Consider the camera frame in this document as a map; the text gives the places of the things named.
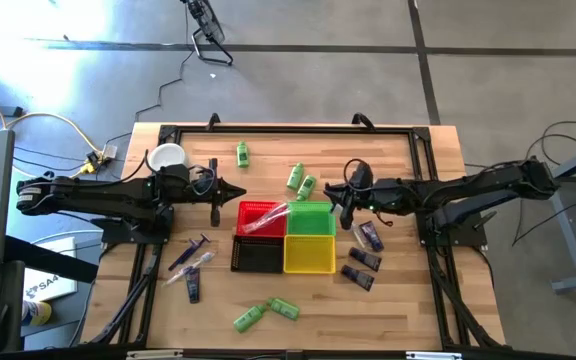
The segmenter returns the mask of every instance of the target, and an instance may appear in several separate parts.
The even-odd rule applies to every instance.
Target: gray floor
[[[427,46],[576,48],[576,0],[417,4]],[[228,44],[415,45],[404,0],[214,0],[213,5]],[[183,43],[184,32],[177,0],[0,0],[0,103],[70,117],[102,146],[131,130],[135,111],[157,103],[159,85],[179,76],[187,52],[47,50],[40,41],[21,39],[66,35],[77,41]],[[218,112],[227,122],[348,122],[361,111],[377,124],[429,123],[415,54],[233,55],[233,68],[191,58],[184,81],[165,88],[162,107],[141,114],[140,121],[206,121]],[[458,127],[467,162],[522,158],[546,126],[576,120],[576,56],[431,55],[429,67],[441,123]],[[71,129],[53,119],[27,120],[16,130],[22,147],[78,158],[88,151]],[[576,136],[576,126],[557,131]],[[125,151],[126,142],[118,145]],[[563,160],[576,153],[576,144],[549,139],[548,149]],[[542,157],[540,151],[533,154]],[[21,151],[16,155],[76,165]],[[119,174],[121,164],[112,170]],[[574,274],[560,231],[549,224],[511,249],[517,203],[498,210],[487,233],[508,343],[576,355],[576,292],[556,296],[550,289],[551,280]],[[527,202],[525,228],[550,213],[547,203]],[[10,234],[26,239],[86,228],[57,215],[21,217],[14,207],[8,225]],[[72,330],[61,331],[69,336]],[[27,344],[64,343],[51,336]]]

